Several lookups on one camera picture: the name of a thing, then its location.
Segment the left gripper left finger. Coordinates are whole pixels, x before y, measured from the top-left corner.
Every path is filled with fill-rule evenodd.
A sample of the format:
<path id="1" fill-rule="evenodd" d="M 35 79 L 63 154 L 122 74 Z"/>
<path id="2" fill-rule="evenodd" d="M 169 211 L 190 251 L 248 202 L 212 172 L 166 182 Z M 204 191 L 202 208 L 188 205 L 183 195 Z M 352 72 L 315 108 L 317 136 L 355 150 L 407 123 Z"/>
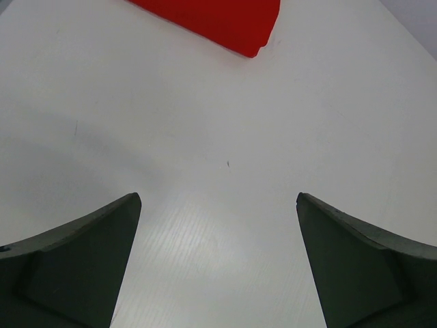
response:
<path id="1" fill-rule="evenodd" d="M 1 326 L 109 327 L 140 214 L 139 194 L 129 193 L 1 246 Z"/>

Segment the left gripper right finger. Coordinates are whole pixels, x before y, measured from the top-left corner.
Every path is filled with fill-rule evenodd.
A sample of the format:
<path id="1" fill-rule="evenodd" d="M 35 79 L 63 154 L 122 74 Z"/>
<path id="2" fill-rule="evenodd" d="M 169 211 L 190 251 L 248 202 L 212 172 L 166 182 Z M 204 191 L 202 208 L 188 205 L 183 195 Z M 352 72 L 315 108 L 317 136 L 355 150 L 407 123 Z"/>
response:
<path id="1" fill-rule="evenodd" d="M 300 231 L 327 327 L 435 327 L 436 247 L 352 217 L 308 193 Z"/>

